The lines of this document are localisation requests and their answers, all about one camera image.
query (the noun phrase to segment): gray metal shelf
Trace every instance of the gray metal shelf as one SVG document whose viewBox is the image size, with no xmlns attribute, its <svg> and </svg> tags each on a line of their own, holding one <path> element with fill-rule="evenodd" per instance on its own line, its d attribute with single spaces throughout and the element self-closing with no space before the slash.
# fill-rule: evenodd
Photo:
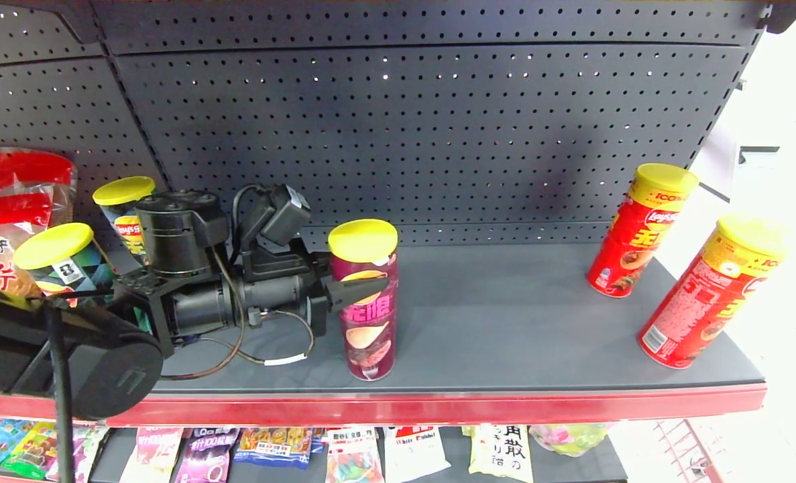
<svg viewBox="0 0 796 483">
<path fill-rule="evenodd" d="M 266 368 L 235 360 L 214 376 L 159 382 L 155 394 L 492 394 L 702 388 L 763 381 L 726 335 L 718 337 L 688 370 L 670 370 L 646 357 L 637 346 L 636 332 L 667 293 L 673 277 L 655 261 L 631 297 L 610 299 L 584 279 L 597 250 L 595 244 L 401 247 L 398 358 L 385 379 L 361 382 L 349 375 L 343 340 L 333 321 L 307 361 Z M 228 341 L 236 336 L 236 330 L 218 335 Z M 296 324 L 273 321 L 251 331 L 243 349 L 260 357 L 278 357 L 298 354 L 305 345 L 305 333 Z M 202 370 L 226 354 L 223 346 L 196 343 L 179 349 L 166 361 L 164 372 Z"/>
</svg>

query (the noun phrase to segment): red chip can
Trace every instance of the red chip can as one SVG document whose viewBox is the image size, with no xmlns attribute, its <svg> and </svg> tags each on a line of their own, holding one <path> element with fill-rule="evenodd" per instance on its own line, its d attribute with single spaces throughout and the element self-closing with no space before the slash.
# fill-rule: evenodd
<svg viewBox="0 0 796 483">
<path fill-rule="evenodd" d="M 690 171 L 670 164 L 652 162 L 637 168 L 585 275 L 589 284 L 609 297 L 627 297 L 698 184 Z"/>
<path fill-rule="evenodd" d="M 666 367 L 689 367 L 786 253 L 784 227 L 741 213 L 720 217 L 699 255 L 640 331 L 639 346 Z"/>
<path fill-rule="evenodd" d="M 363 381 L 382 379 L 395 363 L 398 230 L 382 220 L 355 220 L 333 229 L 328 244 L 334 280 L 389 279 L 385 290 L 339 315 L 351 374 Z"/>
</svg>

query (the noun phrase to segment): lower shelf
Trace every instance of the lower shelf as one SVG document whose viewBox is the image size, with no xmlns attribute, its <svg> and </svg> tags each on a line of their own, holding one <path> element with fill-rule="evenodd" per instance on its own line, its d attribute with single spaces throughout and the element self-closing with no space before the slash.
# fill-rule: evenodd
<svg viewBox="0 0 796 483">
<path fill-rule="evenodd" d="M 91 483 L 116 483 L 135 447 L 134 429 L 116 430 L 104 447 L 100 461 L 91 475 Z M 460 428 L 443 427 L 443 446 L 449 459 L 448 470 L 415 480 L 417 483 L 503 483 L 509 480 L 487 474 L 469 474 L 470 440 L 460 434 Z M 579 458 L 557 455 L 530 442 L 530 457 L 534 483 L 621 483 L 627 474 L 616 455 L 609 438 Z M 251 481 L 282 481 L 283 483 L 323 483 L 327 474 L 327 457 L 324 453 L 312 455 L 308 470 L 294 468 L 266 468 L 251 464 L 231 464 L 228 483 Z M 384 458 L 380 440 L 380 458 Z M 19 478 L 0 475 L 3 481 L 26 482 Z"/>
</svg>

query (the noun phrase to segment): white snack bag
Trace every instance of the white snack bag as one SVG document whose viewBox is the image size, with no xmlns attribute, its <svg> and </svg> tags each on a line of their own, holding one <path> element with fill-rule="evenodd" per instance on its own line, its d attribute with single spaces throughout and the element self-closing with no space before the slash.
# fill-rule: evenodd
<svg viewBox="0 0 796 483">
<path fill-rule="evenodd" d="M 388 483 L 406 483 L 451 467 L 437 426 L 388 427 L 383 431 Z"/>
</svg>

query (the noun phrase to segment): pegboard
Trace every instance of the pegboard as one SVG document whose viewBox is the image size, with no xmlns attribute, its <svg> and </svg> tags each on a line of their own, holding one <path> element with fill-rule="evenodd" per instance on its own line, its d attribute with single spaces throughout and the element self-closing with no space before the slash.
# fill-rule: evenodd
<svg viewBox="0 0 796 483">
<path fill-rule="evenodd" d="M 0 146 L 60 153 L 78 167 L 75 218 L 108 229 L 91 201 L 125 175 L 162 175 L 104 58 L 0 66 Z"/>
<path fill-rule="evenodd" d="M 97 2 L 113 53 L 471 43 L 751 46 L 759 2 Z"/>
<path fill-rule="evenodd" d="M 100 43 L 79 44 L 54 13 L 0 4 L 0 64 L 98 55 Z"/>
<path fill-rule="evenodd" d="M 178 189 L 250 182 L 314 226 L 601 223 L 636 166 L 686 165 L 750 48 L 542 44 L 118 57 Z"/>
</svg>

